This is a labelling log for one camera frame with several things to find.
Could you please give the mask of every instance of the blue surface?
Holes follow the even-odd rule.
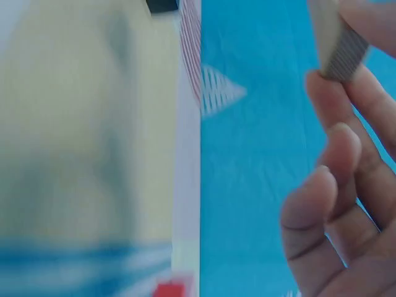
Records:
[[[248,91],[202,122],[201,296],[297,292],[278,216],[325,143],[304,90],[317,67],[306,0],[203,0],[202,63]],[[372,51],[368,66],[396,95],[396,61]]]

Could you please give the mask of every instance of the striped edge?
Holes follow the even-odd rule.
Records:
[[[368,42],[344,23],[337,46],[324,70],[324,77],[340,82],[350,81],[368,47]]]
[[[247,90],[210,66],[202,67],[202,117],[213,116],[245,97]]]
[[[201,21],[193,0],[184,0],[181,9],[181,52],[194,98],[200,104]]]

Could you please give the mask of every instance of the finger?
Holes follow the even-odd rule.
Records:
[[[282,208],[283,248],[303,296],[316,296],[344,269],[323,226],[336,196],[334,177],[320,166]]]
[[[330,168],[338,184],[337,201],[326,223],[326,232],[347,265],[362,256],[379,235],[375,224],[356,204],[353,173],[360,155],[359,137],[341,123],[329,130],[329,144],[319,159]]]
[[[386,151],[396,160],[396,102],[365,66],[360,67],[354,82],[345,84],[344,89],[352,104],[374,129]],[[379,188],[383,205],[373,203],[371,207],[378,208],[377,212],[381,213],[379,224],[385,227],[396,217],[396,176],[387,166],[383,166],[382,172],[388,172],[388,178],[383,174],[372,178],[384,178],[389,183],[389,192]],[[361,179],[359,185],[366,181],[366,178]]]
[[[370,44],[396,57],[396,3],[344,0],[340,14]]]
[[[345,124],[338,123],[327,131],[329,143],[318,164],[329,167],[338,186],[338,196],[329,220],[334,220],[349,211],[356,203],[353,173],[359,163],[361,142]]]
[[[354,262],[329,284],[320,297],[373,297],[380,296],[396,281],[395,259],[364,257]]]
[[[352,104],[396,160],[396,101],[365,66],[359,68],[355,80],[344,88]]]
[[[355,171],[356,193],[377,226],[387,226],[393,216],[396,177],[382,161],[379,152],[358,117],[341,84],[324,80],[317,72],[307,77],[307,90],[325,130],[346,123],[360,138],[362,152]]]
[[[396,259],[396,220],[386,228],[366,253],[368,256],[380,256],[387,259]]]

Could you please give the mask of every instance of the small gray block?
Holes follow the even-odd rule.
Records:
[[[351,80],[364,59],[368,47],[368,42],[344,23],[328,65],[322,70],[323,76],[341,82]]]

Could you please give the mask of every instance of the fingernail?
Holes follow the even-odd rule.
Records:
[[[312,179],[313,176],[318,174],[319,172],[330,172],[330,168],[323,165],[323,164],[317,164],[315,167],[315,170],[308,176],[306,179],[306,183],[309,183],[309,181]]]
[[[340,130],[350,130],[351,128],[349,128],[349,126],[343,122],[337,123],[335,125],[333,125],[332,127],[330,127],[330,129],[327,131],[328,135],[333,134],[334,132],[338,132]]]
[[[340,10],[345,9],[359,9],[362,6],[369,4],[367,0],[340,0]]]

